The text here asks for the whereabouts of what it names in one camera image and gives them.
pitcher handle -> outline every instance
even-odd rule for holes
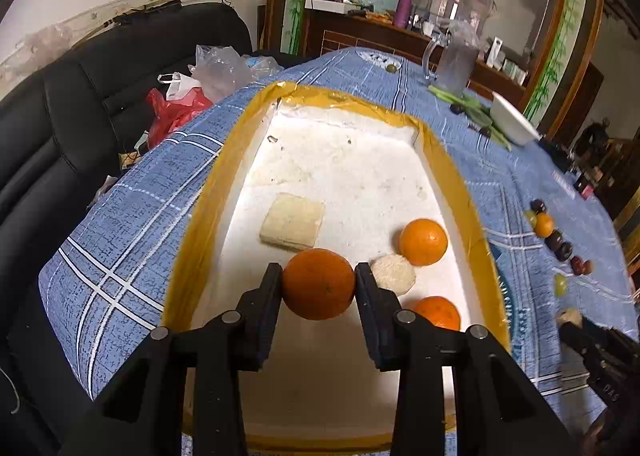
[[[442,33],[438,34],[434,38],[431,38],[431,41],[429,42],[429,44],[427,44],[427,48],[425,49],[424,55],[422,56],[422,71],[424,72],[424,78],[428,84],[431,84],[436,80],[436,73],[434,71],[431,71],[429,68],[429,58],[431,57],[433,50],[436,49],[436,46],[447,45],[446,43],[443,43],[443,41],[446,42],[447,39],[444,38],[444,35]]]

wooden counter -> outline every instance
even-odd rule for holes
[[[363,46],[378,51],[401,55],[416,64],[422,64],[422,55],[431,41],[419,33],[397,28],[364,17],[349,17],[337,13],[306,10],[308,39],[303,51],[305,57],[319,57],[331,51]],[[436,47],[430,62],[437,64],[442,48]],[[469,88],[492,100],[492,91],[500,93],[516,107],[525,88],[508,76],[478,60],[471,73]]]

tablecloth pattern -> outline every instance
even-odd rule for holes
[[[390,61],[397,71],[386,71]],[[430,125],[466,180],[504,274],[514,358],[567,425],[588,425],[602,403],[586,385],[579,357],[561,347],[554,317],[575,306],[594,322],[637,337],[609,216],[595,197],[584,201],[537,144],[508,152],[428,92],[419,66],[364,48],[323,55],[243,87],[174,132],[98,201],[44,267],[39,284],[47,316],[89,395],[159,324],[174,257],[211,166],[245,106],[275,80],[342,90]],[[523,210],[535,198],[546,201],[575,253],[594,261],[590,276],[572,276],[533,234]],[[554,296],[556,273],[569,278],[562,298]]]

orange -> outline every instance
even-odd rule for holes
[[[444,297],[427,297],[420,299],[413,306],[418,315],[422,315],[438,328],[460,331],[460,313],[458,308]]]
[[[536,226],[533,229],[536,235],[538,237],[549,237],[556,227],[554,219],[544,212],[539,213],[536,218]]]
[[[431,219],[416,219],[400,234],[400,253],[414,266],[438,262],[447,251],[449,240],[443,228]]]
[[[282,272],[282,298],[303,319],[337,317],[351,304],[355,289],[349,261],[323,248],[297,253]]]

red plastic bag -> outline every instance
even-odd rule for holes
[[[156,119],[149,129],[149,136],[146,138],[149,149],[158,145],[173,131],[213,105],[204,96],[201,87],[193,87],[180,100],[172,100],[171,102],[167,102],[162,93],[154,88],[146,96],[146,103],[150,104],[156,113]]]

